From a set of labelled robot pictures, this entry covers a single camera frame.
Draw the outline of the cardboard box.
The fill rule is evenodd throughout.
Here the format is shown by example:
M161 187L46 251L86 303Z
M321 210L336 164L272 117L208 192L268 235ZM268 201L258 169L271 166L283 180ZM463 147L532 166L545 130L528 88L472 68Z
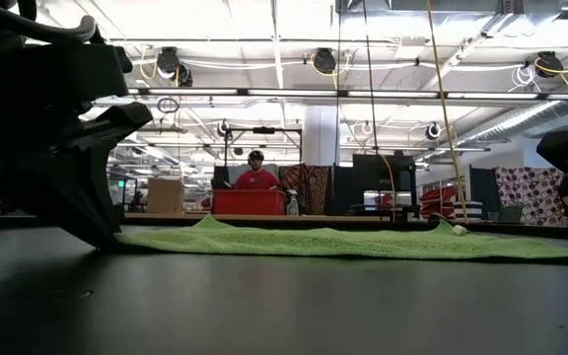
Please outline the cardboard box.
M184 187L178 179L148 179L148 212L181 214Z

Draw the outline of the brown patterned cloth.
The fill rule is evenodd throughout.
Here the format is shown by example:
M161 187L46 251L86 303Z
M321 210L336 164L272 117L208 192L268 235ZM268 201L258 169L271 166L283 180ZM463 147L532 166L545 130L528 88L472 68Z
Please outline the brown patterned cloth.
M331 167L299 164L279 168L280 183L298 192L301 209L308 215L324 215Z

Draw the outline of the green microfibre towel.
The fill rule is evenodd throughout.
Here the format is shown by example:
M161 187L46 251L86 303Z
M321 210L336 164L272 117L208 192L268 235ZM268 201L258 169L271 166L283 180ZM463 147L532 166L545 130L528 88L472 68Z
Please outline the green microfibre towel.
M527 238L477 235L446 221L418 232L268 230L235 227L207 215L188 227L114 237L124 246L177 253L568 264L568 248Z

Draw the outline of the dark partition screen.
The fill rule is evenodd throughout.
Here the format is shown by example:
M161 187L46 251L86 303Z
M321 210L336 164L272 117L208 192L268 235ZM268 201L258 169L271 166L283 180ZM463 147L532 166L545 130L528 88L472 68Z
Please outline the dark partition screen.
M470 166L468 173L471 200L482 204L484 220L495 221L501 208L495 171Z

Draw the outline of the silver ventilation duct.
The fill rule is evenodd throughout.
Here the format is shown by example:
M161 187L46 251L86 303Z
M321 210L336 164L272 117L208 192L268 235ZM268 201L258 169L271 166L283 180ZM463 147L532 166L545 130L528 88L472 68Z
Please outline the silver ventilation duct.
M563 101L544 102L526 108L512 109L459 136L455 146L472 144L477 140L511 137L535 125L567 114L568 103Z

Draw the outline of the black aluminium table frame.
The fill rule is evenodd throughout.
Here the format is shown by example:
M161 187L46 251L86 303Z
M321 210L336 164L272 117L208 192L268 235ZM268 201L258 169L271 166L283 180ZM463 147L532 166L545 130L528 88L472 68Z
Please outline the black aluminium table frame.
M148 214L128 213L120 221L123 226L186 227L200 221L199 214ZM421 232L436 227L434 222L389 222L379 217L360 216L251 216L217 215L216 220L235 227L262 229L318 229L331 228L343 231ZM0 229L41 228L50 224L34 216L0 216ZM492 222L470 223L467 229L473 233L499 234L516 237L532 237L568 241L568 228L498 224Z

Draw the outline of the black monitor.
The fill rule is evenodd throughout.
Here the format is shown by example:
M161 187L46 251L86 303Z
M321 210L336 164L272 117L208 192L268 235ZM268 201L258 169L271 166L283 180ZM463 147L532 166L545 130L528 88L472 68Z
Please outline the black monitor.
M356 214L387 216L391 220L418 218L416 165L404 155L354 155L354 187L363 202L353 205Z

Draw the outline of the striped container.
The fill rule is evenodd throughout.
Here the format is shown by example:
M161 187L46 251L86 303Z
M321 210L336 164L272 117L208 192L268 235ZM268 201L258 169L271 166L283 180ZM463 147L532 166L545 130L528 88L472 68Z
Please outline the striped container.
M453 203L455 218L458 221L481 221L483 216L482 203L479 201L460 201Z

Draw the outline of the white building column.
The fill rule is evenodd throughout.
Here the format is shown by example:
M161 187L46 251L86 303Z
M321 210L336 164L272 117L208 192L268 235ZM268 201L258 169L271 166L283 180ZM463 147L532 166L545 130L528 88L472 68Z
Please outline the white building column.
M336 106L307 106L302 130L303 163L311 166L337 163L339 119Z

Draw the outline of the circle patterned cloth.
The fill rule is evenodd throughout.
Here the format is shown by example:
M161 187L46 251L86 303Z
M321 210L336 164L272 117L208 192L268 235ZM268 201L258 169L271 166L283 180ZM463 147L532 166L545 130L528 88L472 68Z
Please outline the circle patterned cloth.
M522 205L521 223L563 227L564 208L558 195L563 174L555 168L504 168L494 170L501 204Z

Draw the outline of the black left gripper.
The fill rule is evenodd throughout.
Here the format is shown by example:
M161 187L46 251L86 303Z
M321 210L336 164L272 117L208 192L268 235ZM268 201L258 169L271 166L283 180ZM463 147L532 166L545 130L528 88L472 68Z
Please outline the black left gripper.
M0 106L0 196L97 249L115 249L121 230L108 192L108 154L152 113L131 103L81 121L91 107Z

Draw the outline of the dark laptop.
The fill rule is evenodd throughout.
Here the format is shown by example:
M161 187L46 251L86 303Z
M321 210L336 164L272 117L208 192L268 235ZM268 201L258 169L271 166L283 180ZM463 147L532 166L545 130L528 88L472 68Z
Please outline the dark laptop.
M523 205L502 206L499 210L497 222L500 224L520 224L523 210Z

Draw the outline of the red plastic bin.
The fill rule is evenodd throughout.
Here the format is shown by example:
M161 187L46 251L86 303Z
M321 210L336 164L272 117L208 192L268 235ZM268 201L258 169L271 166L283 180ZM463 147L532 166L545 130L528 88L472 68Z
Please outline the red plastic bin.
M285 215L287 195L276 189L228 189L213 192L215 214Z

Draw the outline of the long LED light bar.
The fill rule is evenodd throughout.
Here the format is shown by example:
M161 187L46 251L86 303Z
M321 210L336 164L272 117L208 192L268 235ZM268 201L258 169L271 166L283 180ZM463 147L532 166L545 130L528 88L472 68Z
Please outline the long LED light bar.
M287 89L155 89L129 88L130 95L146 96L239 96L279 98L374 98L374 99L466 99L512 101L568 101L563 93L515 93L515 92L432 92L432 91L363 91L363 90L287 90Z

